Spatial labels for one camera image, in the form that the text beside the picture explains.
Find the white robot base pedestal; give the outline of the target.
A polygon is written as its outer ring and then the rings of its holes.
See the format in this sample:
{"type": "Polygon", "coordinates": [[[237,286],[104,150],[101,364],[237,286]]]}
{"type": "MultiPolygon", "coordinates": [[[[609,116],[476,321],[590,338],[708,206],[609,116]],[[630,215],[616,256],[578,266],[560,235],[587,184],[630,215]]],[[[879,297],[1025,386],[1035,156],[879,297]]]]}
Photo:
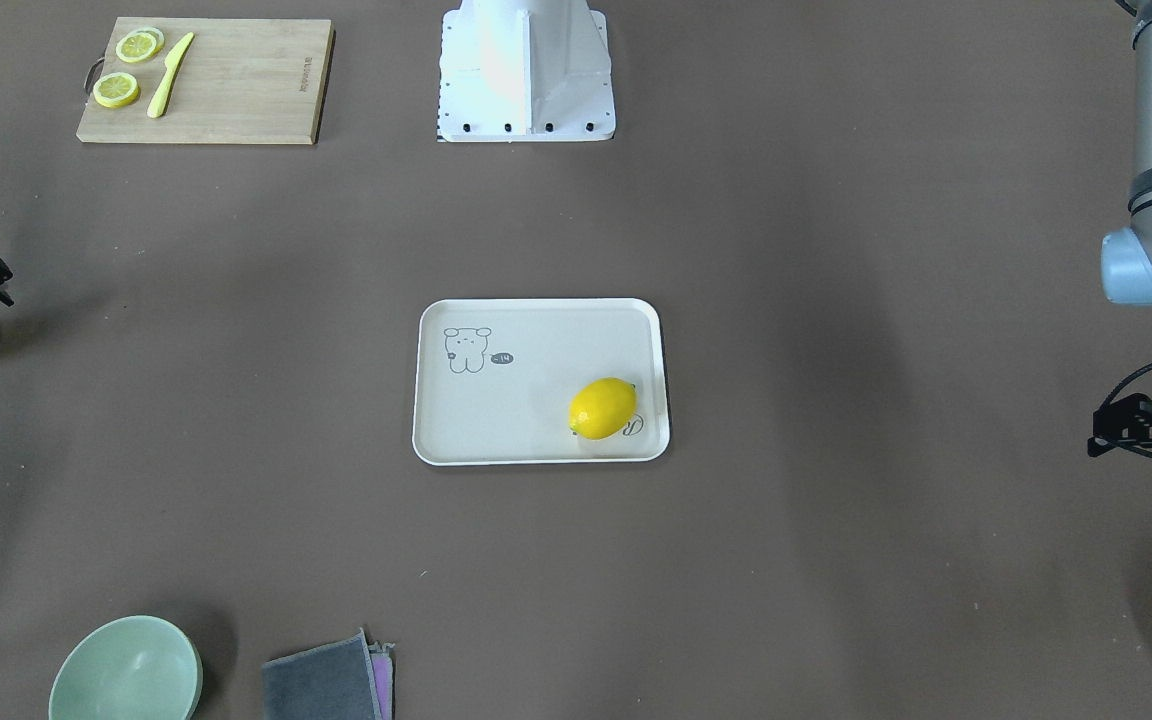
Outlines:
{"type": "Polygon", "coordinates": [[[585,1],[462,1],[444,14],[439,70],[440,142],[616,135],[607,18],[585,1]]]}

